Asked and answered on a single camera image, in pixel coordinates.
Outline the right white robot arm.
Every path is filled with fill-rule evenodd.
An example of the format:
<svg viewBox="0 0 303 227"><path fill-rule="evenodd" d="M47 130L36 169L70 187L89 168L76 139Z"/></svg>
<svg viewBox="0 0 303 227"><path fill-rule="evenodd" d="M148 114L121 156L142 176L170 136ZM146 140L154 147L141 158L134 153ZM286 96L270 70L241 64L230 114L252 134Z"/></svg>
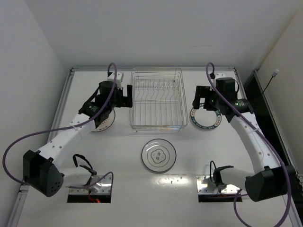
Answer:
<svg viewBox="0 0 303 227"><path fill-rule="evenodd" d="M253 165L253 173L233 166L214 169L212 181L216 186L232 184L244 189L255 202L291 192L291 177L295 176L292 165L282 167L273 149L265 142L263 133L249 101L239 99L233 78L215 80L215 89L197 86L193 109L219 111L239 135Z"/></svg>

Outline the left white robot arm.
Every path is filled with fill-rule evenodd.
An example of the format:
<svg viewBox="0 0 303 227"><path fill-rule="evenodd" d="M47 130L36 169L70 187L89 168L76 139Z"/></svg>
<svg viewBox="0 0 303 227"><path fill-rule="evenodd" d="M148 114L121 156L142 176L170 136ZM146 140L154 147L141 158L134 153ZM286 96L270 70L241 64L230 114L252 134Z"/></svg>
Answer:
<svg viewBox="0 0 303 227"><path fill-rule="evenodd" d="M62 169L69 152L98 128L114 108L133 106L133 86L127 85L127 95L113 81L102 81L92 96L83 104L65 130L37 151L23 156L23 180L43 195L54 196L61 187L92 188L97 172L89 164Z"/></svg>

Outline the green rimmed white plate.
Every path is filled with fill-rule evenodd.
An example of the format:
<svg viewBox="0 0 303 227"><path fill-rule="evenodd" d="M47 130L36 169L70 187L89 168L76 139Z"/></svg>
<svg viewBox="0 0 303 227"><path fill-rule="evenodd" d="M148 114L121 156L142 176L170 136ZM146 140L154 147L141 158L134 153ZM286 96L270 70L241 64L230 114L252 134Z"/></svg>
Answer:
<svg viewBox="0 0 303 227"><path fill-rule="evenodd" d="M190 111L190 120L194 126L200 130L214 130L222 122L222 115L219 111L207 111L204 109L204 103L200 103L198 109L192 107Z"/></svg>

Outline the orange sunburst white plate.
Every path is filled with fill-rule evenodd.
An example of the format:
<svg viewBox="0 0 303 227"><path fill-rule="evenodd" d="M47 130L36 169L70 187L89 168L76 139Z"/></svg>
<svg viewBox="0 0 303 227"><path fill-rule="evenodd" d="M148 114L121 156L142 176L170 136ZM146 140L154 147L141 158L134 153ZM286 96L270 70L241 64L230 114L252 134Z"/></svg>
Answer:
<svg viewBox="0 0 303 227"><path fill-rule="evenodd" d="M108 129L115 121L116 112L113 110L107 119L105 119L95 130L92 132L102 132Z"/></svg>

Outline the black rimmed white plate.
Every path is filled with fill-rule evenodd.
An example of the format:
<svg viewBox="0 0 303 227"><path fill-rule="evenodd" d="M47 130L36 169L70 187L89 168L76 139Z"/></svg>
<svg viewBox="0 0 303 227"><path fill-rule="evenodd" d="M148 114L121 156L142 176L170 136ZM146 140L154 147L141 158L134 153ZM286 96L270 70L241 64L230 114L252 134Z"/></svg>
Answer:
<svg viewBox="0 0 303 227"><path fill-rule="evenodd" d="M156 174L168 172L174 166L176 160L175 147L165 139L150 140L141 151L143 166Z"/></svg>

